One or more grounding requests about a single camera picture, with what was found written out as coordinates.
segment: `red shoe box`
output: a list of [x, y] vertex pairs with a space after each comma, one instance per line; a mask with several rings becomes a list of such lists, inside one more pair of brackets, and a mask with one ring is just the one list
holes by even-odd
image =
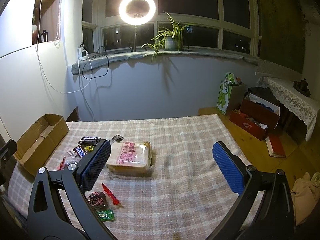
[[[254, 98], [257, 102], [263, 103], [264, 105], [271, 107], [274, 110], [274, 112], [266, 109], [261, 105], [256, 104], [255, 102], [250, 101], [249, 96], [251, 98]], [[240, 111], [244, 114], [251, 116], [256, 121], [266, 124], [268, 126], [267, 129], [262, 129], [260, 126], [240, 116], [239, 114], [235, 112], [231, 113], [229, 119], [231, 122], [246, 130], [248, 133], [252, 134], [259, 140], [263, 140], [266, 137], [267, 132], [274, 130], [280, 118], [279, 106], [273, 105], [272, 103], [252, 94], [247, 95], [247, 97], [243, 99]]]

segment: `checkered tablecloth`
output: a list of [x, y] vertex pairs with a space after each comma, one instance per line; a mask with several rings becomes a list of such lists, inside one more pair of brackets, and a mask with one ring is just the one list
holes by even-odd
[[[106, 184], [124, 206], [114, 211], [116, 221], [105, 222], [119, 240], [205, 239], [238, 197], [212, 158], [213, 143], [223, 141], [249, 165], [217, 115], [67, 124], [70, 132], [45, 165], [49, 171], [57, 168], [67, 150], [84, 135], [110, 139], [120, 134], [125, 140], [152, 144], [155, 166], [151, 177], [110, 176], [104, 168], [92, 189], [103, 191], [101, 183]], [[9, 184], [9, 199], [25, 217], [32, 180], [17, 165]], [[66, 194], [60, 194], [73, 225], [81, 229]], [[261, 197], [258, 195], [244, 226], [252, 221]]]

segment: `book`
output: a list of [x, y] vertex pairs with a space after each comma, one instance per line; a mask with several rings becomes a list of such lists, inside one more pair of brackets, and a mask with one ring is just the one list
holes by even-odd
[[285, 158], [284, 149], [279, 137], [275, 134], [268, 134], [266, 143], [271, 157]]

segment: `bread package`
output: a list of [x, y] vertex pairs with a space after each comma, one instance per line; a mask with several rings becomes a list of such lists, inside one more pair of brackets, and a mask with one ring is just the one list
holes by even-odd
[[107, 167], [117, 173], [145, 173], [150, 170], [151, 158], [150, 142], [114, 142]]

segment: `metal screw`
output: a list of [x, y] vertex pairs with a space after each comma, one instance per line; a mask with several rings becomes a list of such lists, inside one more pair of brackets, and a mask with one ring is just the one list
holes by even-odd
[[252, 172], [257, 170], [256, 167], [253, 166], [253, 165], [247, 166], [247, 169], [248, 169], [249, 171], [252, 171]]
[[281, 169], [277, 170], [277, 173], [278, 173], [279, 175], [284, 175], [284, 171], [281, 170]]
[[45, 168], [44, 168], [44, 167], [40, 168], [38, 172], [39, 172], [40, 174], [44, 173], [44, 172], [45, 172]]
[[76, 168], [76, 165], [73, 163], [68, 166], [69, 171], [73, 171], [75, 168]]

